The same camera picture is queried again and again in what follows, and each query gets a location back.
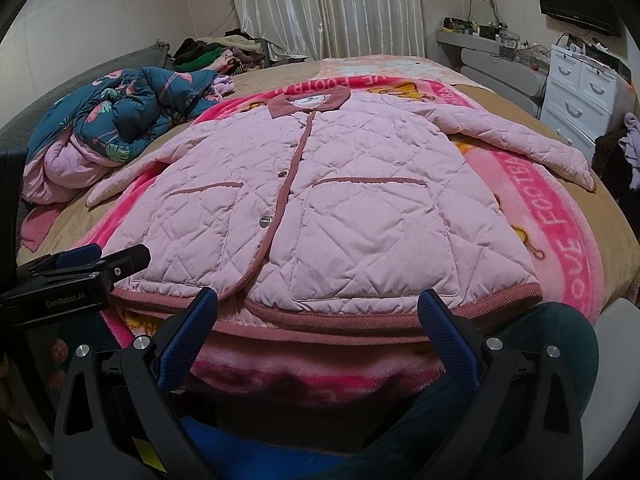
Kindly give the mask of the pink quilted jacket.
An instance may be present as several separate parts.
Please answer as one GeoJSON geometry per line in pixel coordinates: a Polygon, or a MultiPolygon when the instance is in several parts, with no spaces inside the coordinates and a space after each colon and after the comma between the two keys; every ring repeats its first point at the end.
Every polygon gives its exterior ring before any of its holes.
{"type": "Polygon", "coordinates": [[[457,134],[596,187],[581,152],[480,107],[337,86],[187,128],[87,203],[157,170],[105,245],[149,248],[149,266],[118,288],[126,300],[175,310],[210,287],[290,330],[402,333],[427,289],[470,318],[542,294],[457,134]]]}

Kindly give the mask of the white striped curtain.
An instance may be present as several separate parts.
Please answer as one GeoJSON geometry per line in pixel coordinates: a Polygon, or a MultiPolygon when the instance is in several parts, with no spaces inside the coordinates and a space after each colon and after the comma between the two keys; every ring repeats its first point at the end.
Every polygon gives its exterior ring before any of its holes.
{"type": "Polygon", "coordinates": [[[233,0],[241,29],[275,58],[424,56],[421,0],[233,0]]]}

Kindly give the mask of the pink checkered kitty blanket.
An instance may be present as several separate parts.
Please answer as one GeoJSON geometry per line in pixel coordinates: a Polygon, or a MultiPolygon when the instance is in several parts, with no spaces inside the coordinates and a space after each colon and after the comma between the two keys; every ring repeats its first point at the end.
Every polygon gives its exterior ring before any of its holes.
{"type": "Polygon", "coordinates": [[[452,68],[429,58],[374,54],[354,58],[325,58],[321,61],[318,77],[328,79],[341,76],[378,75],[408,79],[437,80],[455,86],[466,84],[482,88],[478,82],[452,68]]]}

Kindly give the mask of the grey cluttered shelf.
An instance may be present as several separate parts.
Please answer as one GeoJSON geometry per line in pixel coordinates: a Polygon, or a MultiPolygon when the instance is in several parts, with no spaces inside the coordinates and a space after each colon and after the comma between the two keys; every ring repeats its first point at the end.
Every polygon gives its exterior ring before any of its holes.
{"type": "Polygon", "coordinates": [[[500,27],[476,26],[447,16],[436,41],[449,63],[466,78],[495,91],[538,118],[549,76],[548,55],[520,46],[518,36],[500,27]]]}

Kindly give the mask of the lilac clothes on chair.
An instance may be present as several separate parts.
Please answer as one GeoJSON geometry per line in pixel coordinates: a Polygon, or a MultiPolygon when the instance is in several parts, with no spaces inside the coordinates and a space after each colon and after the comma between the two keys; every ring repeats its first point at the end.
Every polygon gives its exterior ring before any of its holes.
{"type": "Polygon", "coordinates": [[[631,166],[631,181],[629,188],[638,191],[640,188],[640,122],[634,113],[627,113],[624,117],[627,129],[618,143],[624,152],[626,162],[631,166]]]}

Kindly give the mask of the white drawer chest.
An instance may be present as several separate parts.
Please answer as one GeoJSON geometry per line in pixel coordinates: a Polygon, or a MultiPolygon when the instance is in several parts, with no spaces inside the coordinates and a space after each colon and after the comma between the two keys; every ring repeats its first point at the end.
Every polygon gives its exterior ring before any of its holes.
{"type": "Polygon", "coordinates": [[[620,128],[634,110],[636,90],[593,58],[553,46],[540,121],[592,159],[600,136],[620,128]]]}

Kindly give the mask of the tan bed sheet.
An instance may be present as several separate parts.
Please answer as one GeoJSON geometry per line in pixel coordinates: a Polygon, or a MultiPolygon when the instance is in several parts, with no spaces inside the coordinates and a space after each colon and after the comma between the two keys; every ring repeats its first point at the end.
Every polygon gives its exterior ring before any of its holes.
{"type": "MultiPolygon", "coordinates": [[[[255,70],[233,78],[235,89],[232,96],[244,98],[259,91],[316,80],[331,70],[348,65],[349,62],[346,58],[346,60],[323,60],[282,65],[268,68],[268,70],[255,70]]],[[[551,133],[549,128],[527,114],[521,107],[498,96],[495,92],[474,84],[471,79],[456,74],[449,68],[426,58],[416,58],[414,65],[425,67],[427,77],[430,79],[450,82],[454,88],[480,103],[491,113],[519,122],[546,136],[551,133]]],[[[593,193],[588,193],[574,184],[567,183],[565,187],[586,217],[599,247],[604,273],[603,304],[608,306],[620,297],[634,301],[634,295],[639,286],[639,244],[623,211],[602,183],[593,193]]],[[[68,206],[60,218],[43,222],[47,233],[35,248],[31,248],[26,240],[21,241],[17,261],[25,263],[48,252],[59,252],[71,248],[81,236],[87,234],[98,223],[105,211],[109,209],[109,204],[101,205],[95,210],[89,210],[84,205],[68,206]]]]}

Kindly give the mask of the pile of folded clothes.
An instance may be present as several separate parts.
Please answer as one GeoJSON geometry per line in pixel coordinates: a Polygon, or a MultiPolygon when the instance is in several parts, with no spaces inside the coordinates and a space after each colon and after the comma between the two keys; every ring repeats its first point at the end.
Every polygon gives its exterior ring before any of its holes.
{"type": "Polygon", "coordinates": [[[171,63],[178,72],[214,70],[221,75],[241,75],[271,64],[265,40],[239,29],[220,37],[186,38],[171,55],[171,63]]]}

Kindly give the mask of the blue flamingo print duvet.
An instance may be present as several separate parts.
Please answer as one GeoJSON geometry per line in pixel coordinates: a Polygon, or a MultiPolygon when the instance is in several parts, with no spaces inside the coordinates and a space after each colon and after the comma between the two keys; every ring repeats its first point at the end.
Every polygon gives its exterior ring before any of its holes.
{"type": "Polygon", "coordinates": [[[55,101],[32,130],[24,200],[70,202],[233,90],[233,79],[214,70],[180,73],[153,66],[115,70],[85,84],[55,101]]]}

